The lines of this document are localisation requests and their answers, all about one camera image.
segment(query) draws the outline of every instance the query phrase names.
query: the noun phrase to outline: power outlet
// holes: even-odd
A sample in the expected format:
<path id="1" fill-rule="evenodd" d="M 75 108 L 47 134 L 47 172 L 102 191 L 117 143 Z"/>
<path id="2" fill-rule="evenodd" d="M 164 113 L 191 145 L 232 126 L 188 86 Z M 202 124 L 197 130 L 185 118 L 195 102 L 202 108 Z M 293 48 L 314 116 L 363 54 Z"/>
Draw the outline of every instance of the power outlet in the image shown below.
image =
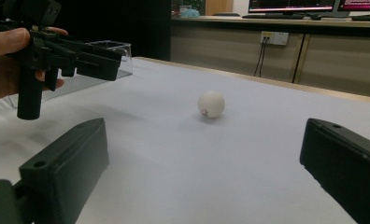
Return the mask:
<path id="1" fill-rule="evenodd" d="M 275 37 L 275 32 L 262 31 L 261 32 L 261 43 L 273 44 L 274 37 Z"/>
<path id="2" fill-rule="evenodd" d="M 274 45 L 287 45 L 288 33 L 279 33 L 276 32 L 273 38 Z"/>

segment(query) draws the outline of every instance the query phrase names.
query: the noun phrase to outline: white table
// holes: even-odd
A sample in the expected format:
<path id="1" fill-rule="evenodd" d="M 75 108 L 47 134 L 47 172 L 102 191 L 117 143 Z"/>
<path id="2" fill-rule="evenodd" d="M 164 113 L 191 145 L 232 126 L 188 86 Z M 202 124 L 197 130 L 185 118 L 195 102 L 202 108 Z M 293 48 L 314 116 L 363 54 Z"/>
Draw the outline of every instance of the white table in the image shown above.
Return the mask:
<path id="1" fill-rule="evenodd" d="M 299 155 L 308 118 L 370 139 L 370 98 L 133 63 L 129 77 L 43 103 L 34 121 L 17 119 L 0 100 L 0 178 L 19 181 L 18 167 L 39 150 L 104 118 L 110 164 L 79 224 L 354 223 Z M 218 119 L 197 109 L 208 90 L 225 97 Z"/>

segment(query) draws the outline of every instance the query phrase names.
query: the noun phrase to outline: computer monitor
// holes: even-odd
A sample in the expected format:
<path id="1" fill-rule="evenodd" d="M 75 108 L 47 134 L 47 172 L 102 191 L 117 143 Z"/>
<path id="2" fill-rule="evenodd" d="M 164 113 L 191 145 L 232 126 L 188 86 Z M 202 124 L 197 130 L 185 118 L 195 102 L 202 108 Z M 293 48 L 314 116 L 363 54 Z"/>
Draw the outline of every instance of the computer monitor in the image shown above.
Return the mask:
<path id="1" fill-rule="evenodd" d="M 339 11 L 370 11 L 370 0 L 341 0 Z"/>
<path id="2" fill-rule="evenodd" d="M 331 12 L 334 0 L 249 0 L 249 13 Z"/>

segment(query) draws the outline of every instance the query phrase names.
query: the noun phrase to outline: transparent acrylic box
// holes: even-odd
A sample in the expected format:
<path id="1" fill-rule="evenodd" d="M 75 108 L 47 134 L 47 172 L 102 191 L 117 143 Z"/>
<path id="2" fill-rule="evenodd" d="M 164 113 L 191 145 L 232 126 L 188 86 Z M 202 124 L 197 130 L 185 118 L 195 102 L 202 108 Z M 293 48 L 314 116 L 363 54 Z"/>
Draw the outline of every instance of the transparent acrylic box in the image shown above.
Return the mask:
<path id="1" fill-rule="evenodd" d="M 120 51 L 122 53 L 121 66 L 119 67 L 117 78 L 130 76 L 133 73 L 131 44 L 112 40 L 96 41 L 88 44 L 103 47 L 106 49 L 111 49 L 114 51 Z M 83 90 L 91 86 L 107 82 L 106 80 L 93 77 L 85 77 L 77 74 L 75 74 L 73 77 L 61 77 L 59 74 L 59 78 L 64 79 L 65 84 L 56 91 L 43 91 L 42 102 L 46 102 L 49 99 L 61 95 L 65 95 L 74 91 Z M 7 103 L 11 107 L 17 108 L 18 99 L 19 95 L 15 94 L 6 97 L 5 101 L 7 101 Z"/>

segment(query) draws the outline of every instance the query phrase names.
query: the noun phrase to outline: ping pong ball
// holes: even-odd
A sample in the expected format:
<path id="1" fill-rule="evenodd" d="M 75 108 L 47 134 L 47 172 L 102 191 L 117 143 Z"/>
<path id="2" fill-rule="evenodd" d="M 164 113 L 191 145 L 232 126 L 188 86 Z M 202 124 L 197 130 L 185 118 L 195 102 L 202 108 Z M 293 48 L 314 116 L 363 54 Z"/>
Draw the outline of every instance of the ping pong ball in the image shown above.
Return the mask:
<path id="1" fill-rule="evenodd" d="M 217 91 L 206 91 L 197 102 L 200 113 L 208 119 L 214 119 L 222 114 L 225 108 L 225 100 Z"/>

